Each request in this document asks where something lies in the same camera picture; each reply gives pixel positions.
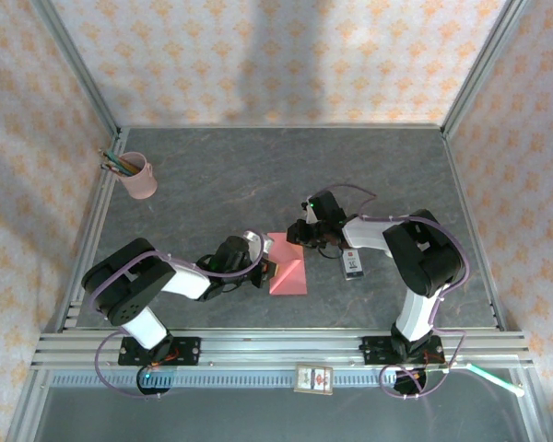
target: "pencil cup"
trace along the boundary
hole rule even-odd
[[[138,152],[127,152],[122,154],[121,158],[141,169],[133,177],[119,177],[119,181],[129,194],[136,200],[144,200],[153,195],[158,188],[158,182],[146,158]]]

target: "floral wallpaper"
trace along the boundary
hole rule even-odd
[[[553,414],[553,0],[535,0],[451,140],[509,321]]]
[[[0,442],[109,142],[30,1],[0,1]]]
[[[505,0],[55,0],[120,125],[441,123]]]

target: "black mounting plate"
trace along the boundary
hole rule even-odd
[[[412,352],[406,359],[395,352],[391,345],[391,336],[365,336],[359,347],[365,359],[365,366],[388,366],[393,364],[426,365],[445,364],[444,350],[439,336],[430,339]]]
[[[123,338],[119,352],[120,366],[148,366],[151,364],[149,352],[135,340],[135,338]],[[201,354],[201,338],[174,336],[169,354],[178,350],[178,357],[164,362],[164,366],[196,366]]]

